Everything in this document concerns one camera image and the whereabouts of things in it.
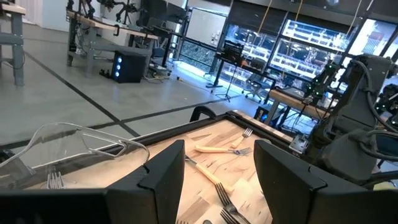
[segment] metal frame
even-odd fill
[[[76,26],[78,25],[79,22],[82,21],[77,21],[75,18],[70,18],[69,21],[69,33],[68,33],[68,45],[71,45],[71,40],[73,40],[73,34],[76,34],[76,32],[72,32],[74,29],[76,29]],[[128,46],[122,46],[122,45],[116,45],[116,44],[98,44],[96,43],[96,36],[97,36],[97,27],[89,24],[89,34],[88,34],[88,51],[86,56],[78,55],[75,52],[69,51],[69,47],[67,49],[67,66],[72,66],[72,62],[74,58],[83,58],[86,59],[86,71],[85,71],[85,77],[91,77],[91,74],[93,73],[93,66],[94,66],[94,60],[100,59],[100,58],[95,58],[94,52],[95,50],[103,50],[103,51],[109,51],[109,52],[115,52],[117,50],[123,51],[123,52],[134,52],[137,54],[141,54],[146,57],[146,67],[144,70],[144,74],[148,72],[149,69],[149,64],[150,64],[150,57],[152,55],[152,48],[154,46],[154,40],[149,39],[149,46],[146,49],[140,49],[136,47],[128,47]]]
[[[8,62],[13,67],[14,84],[23,86],[24,83],[24,39],[22,35],[22,14],[9,12],[11,15],[11,33],[0,32],[0,61]],[[11,45],[12,58],[2,57],[2,45]]]

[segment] tripod stand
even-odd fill
[[[232,74],[231,81],[229,82],[228,88],[226,89],[226,93],[219,93],[219,94],[216,94],[216,96],[225,96],[225,98],[228,100],[228,103],[231,102],[231,97],[228,95],[228,92],[229,92],[229,89],[231,88],[232,81],[233,81],[234,78],[235,78],[235,72],[236,72],[236,69],[237,69],[237,68],[238,68],[238,65],[235,65],[234,73]]]

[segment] gray floor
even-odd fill
[[[9,29],[9,24],[3,24],[2,29]],[[24,38],[24,50],[27,52],[25,86],[14,86],[12,69],[5,64],[0,72],[0,145],[29,139],[36,129],[47,123],[68,122],[93,126],[112,122],[112,119],[49,71],[71,83],[117,119],[134,118],[222,98],[211,94],[209,89],[204,89],[206,80],[187,75],[177,68],[170,80],[160,84],[145,80],[136,84],[118,84],[98,75],[100,69],[111,69],[111,63],[96,62],[92,77],[85,78],[84,61],[74,60],[73,67],[66,66],[67,33],[25,24]],[[3,47],[3,55],[11,56],[11,48]],[[183,82],[177,81],[177,76],[182,77]],[[233,98],[231,103],[222,101],[208,106],[217,113],[243,110],[252,116],[258,104],[239,97]],[[138,134],[147,134],[188,122],[192,110],[193,108],[146,118],[127,125]],[[119,126],[105,131],[126,138],[133,137]]]

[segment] chair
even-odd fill
[[[262,79],[263,77],[261,75],[253,73],[246,80],[246,87],[248,88],[244,88],[242,94],[244,93],[244,91],[249,91],[249,93],[247,93],[245,97],[248,98],[249,95],[252,95],[254,99],[254,97],[258,96],[260,98],[258,102],[261,103],[262,97],[265,97],[264,94],[268,94],[265,89],[271,88],[271,85],[266,82],[262,82]]]

